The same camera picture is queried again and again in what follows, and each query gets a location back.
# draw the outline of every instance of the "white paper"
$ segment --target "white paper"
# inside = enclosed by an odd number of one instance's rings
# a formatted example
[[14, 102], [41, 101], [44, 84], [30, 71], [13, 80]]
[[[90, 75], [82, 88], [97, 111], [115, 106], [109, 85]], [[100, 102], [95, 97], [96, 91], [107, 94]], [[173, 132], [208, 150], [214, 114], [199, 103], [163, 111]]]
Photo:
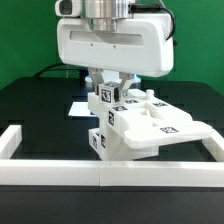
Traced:
[[73, 117], [95, 117], [93, 113], [88, 109], [87, 102], [73, 102], [69, 111], [69, 116]]

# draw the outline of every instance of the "white border rail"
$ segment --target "white border rail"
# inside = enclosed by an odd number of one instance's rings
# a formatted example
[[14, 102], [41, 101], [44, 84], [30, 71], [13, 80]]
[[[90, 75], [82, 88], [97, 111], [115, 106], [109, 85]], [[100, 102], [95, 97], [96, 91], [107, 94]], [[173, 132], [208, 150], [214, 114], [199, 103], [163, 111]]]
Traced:
[[203, 142], [219, 162], [105, 162], [10, 160], [21, 126], [0, 137], [0, 185], [224, 187], [224, 140], [214, 131]]

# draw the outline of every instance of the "black surface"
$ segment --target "black surface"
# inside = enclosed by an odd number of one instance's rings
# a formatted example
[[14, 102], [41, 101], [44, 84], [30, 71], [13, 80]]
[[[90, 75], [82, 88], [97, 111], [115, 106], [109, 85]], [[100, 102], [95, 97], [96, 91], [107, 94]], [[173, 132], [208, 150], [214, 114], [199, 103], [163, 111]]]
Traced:
[[[224, 97], [195, 82], [143, 82], [158, 98], [224, 135]], [[96, 118], [67, 116], [90, 91], [79, 80], [23, 78], [0, 91], [0, 132], [22, 124], [13, 159], [85, 159]], [[161, 147], [144, 160], [214, 161], [200, 142]], [[0, 186], [0, 223], [223, 223], [223, 188]]]

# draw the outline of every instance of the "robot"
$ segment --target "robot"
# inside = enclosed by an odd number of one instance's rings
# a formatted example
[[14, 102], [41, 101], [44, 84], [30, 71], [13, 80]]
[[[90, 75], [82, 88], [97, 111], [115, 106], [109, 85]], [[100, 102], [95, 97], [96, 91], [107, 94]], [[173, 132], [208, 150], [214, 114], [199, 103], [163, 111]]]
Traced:
[[[57, 28], [61, 60], [87, 67], [95, 86], [88, 107], [100, 124], [89, 130], [89, 144], [102, 160], [157, 156], [159, 146], [194, 140], [213, 147], [219, 134], [211, 126], [153, 90], [129, 89], [134, 74], [160, 77], [173, 68], [175, 20], [162, 1], [59, 0], [55, 8], [63, 17]], [[105, 82], [104, 70], [119, 72], [121, 82]]]

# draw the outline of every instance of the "green background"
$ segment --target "green background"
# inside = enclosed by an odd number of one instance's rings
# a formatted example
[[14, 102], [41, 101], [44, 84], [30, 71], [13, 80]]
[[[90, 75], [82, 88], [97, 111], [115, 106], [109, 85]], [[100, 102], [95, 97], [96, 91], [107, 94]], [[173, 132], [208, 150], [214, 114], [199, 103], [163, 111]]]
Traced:
[[[0, 0], [0, 89], [59, 62], [55, 0]], [[142, 2], [155, 3], [155, 0]], [[224, 95], [224, 1], [164, 0], [176, 17], [175, 66], [161, 80], [204, 82]]]

